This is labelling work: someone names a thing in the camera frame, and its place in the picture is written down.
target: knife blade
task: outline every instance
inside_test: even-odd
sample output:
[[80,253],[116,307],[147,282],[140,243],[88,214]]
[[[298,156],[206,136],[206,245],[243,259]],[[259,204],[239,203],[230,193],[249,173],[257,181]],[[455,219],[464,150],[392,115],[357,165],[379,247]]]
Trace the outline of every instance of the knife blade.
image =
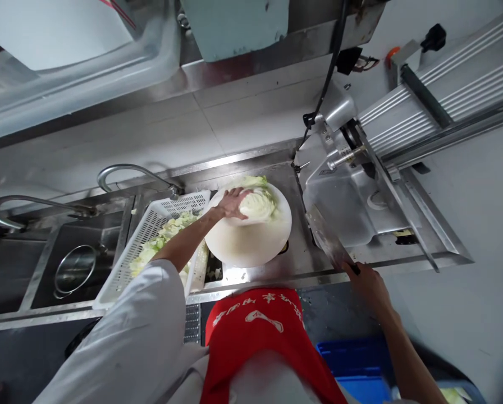
[[306,213],[306,219],[334,269],[339,272],[345,272],[341,264],[346,263],[356,275],[360,274],[360,269],[354,263],[347,250],[345,250],[338,236],[329,228],[323,215],[315,205]]

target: white cutting board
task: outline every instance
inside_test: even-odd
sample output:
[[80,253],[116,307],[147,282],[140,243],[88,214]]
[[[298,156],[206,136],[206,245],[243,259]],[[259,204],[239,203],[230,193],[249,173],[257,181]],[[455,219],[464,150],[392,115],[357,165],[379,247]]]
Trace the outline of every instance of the white cutting board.
[[[220,220],[205,237],[208,249],[221,262],[239,268],[264,265],[280,253],[289,239],[292,226],[291,208],[275,186],[268,184],[278,201],[277,212],[268,223],[234,226],[234,219]],[[220,189],[205,211],[217,206],[225,189]]]

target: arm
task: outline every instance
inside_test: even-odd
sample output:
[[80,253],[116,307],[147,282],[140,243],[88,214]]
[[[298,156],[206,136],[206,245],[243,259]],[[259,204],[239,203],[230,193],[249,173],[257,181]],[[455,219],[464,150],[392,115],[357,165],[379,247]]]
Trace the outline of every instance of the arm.
[[390,295],[379,273],[361,263],[358,263],[358,276],[347,264],[343,264],[343,267],[354,289],[364,297],[381,323],[401,397],[420,404],[446,404],[444,396],[405,332],[399,314],[392,307]]
[[166,259],[175,266],[178,272],[182,271],[201,241],[216,223],[224,217],[248,218],[240,213],[239,205],[250,192],[251,190],[243,192],[243,188],[225,191],[218,206],[210,208],[201,218],[182,229],[150,261]]

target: metal pipe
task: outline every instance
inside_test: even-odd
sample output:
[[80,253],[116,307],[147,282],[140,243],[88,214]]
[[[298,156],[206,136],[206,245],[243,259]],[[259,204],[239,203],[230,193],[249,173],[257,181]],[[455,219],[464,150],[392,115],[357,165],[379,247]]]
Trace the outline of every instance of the metal pipe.
[[354,159],[358,154],[362,153],[365,150],[365,146],[360,146],[354,150],[351,150],[347,154],[341,156],[338,160],[328,160],[327,165],[331,171],[334,171],[336,167],[345,163],[346,161]]
[[387,154],[383,160],[398,169],[410,167],[423,158],[503,126],[503,101],[455,122],[404,150]]
[[14,222],[6,217],[3,217],[1,215],[1,205],[5,202],[11,201],[11,200],[26,200],[26,201],[30,201],[30,202],[41,203],[44,205],[57,206],[59,208],[73,210],[77,213],[84,213],[87,216],[94,216],[96,214],[96,209],[89,208],[88,206],[63,205],[58,202],[53,202],[53,201],[49,201],[46,199],[40,199],[40,198],[35,198],[33,196],[26,196],[26,195],[1,196],[0,197],[0,224],[4,224],[5,226],[8,226],[8,227],[11,227],[14,229],[18,229],[18,230],[23,229],[27,226],[25,224],[16,223],[16,222]]
[[401,67],[401,78],[442,129],[454,123],[454,120],[444,110],[441,103],[437,101],[431,91],[420,81],[408,65]]
[[107,185],[106,178],[112,172],[122,169],[133,169],[136,171],[140,171],[154,180],[162,181],[171,190],[171,199],[173,200],[177,199],[179,195],[182,195],[182,193],[184,192],[184,190],[181,187],[173,183],[170,183],[164,180],[163,178],[158,177],[152,171],[149,171],[141,166],[137,166],[136,164],[114,164],[112,166],[104,168],[102,171],[100,171],[98,177],[96,178],[96,181],[98,181],[98,185],[100,186],[100,188],[102,188],[105,192],[111,192],[111,188],[109,188],[109,186]]

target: cabbage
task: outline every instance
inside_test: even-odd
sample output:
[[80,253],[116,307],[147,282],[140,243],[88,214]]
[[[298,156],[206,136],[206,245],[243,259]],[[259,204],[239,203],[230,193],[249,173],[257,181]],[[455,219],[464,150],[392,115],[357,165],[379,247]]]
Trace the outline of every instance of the cabbage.
[[253,192],[242,199],[239,209],[250,221],[268,222],[276,210],[276,199],[266,188],[253,188]]
[[225,189],[238,187],[253,191],[239,205],[240,213],[248,216],[248,220],[242,222],[240,226],[271,220],[272,215],[276,211],[277,200],[268,188],[267,178],[265,176],[244,176],[229,183]]
[[[145,265],[152,259],[153,256],[159,250],[164,247],[164,245],[183,228],[189,226],[197,220],[192,212],[183,212],[176,219],[169,219],[169,221],[162,226],[162,229],[158,232],[158,237],[155,237],[141,246],[141,252],[139,256],[130,263],[130,275],[135,278],[139,273],[145,268]],[[189,266],[186,265],[181,271],[181,279],[183,279],[183,284],[186,284],[186,279],[188,277]]]

